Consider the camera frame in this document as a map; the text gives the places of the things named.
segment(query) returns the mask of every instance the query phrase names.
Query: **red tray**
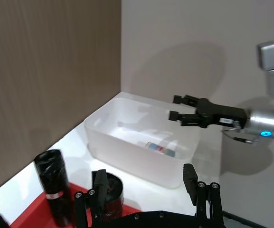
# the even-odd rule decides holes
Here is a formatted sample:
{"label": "red tray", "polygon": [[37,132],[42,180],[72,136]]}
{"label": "red tray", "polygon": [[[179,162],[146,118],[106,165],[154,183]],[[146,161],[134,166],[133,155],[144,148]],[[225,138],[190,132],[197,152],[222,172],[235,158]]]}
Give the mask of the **red tray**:
{"label": "red tray", "polygon": [[[72,195],[77,191],[87,192],[86,189],[75,184],[70,184]],[[135,208],[123,206],[122,216],[140,212]],[[24,212],[11,224],[11,228],[57,228],[50,213],[45,193],[41,193]]]}

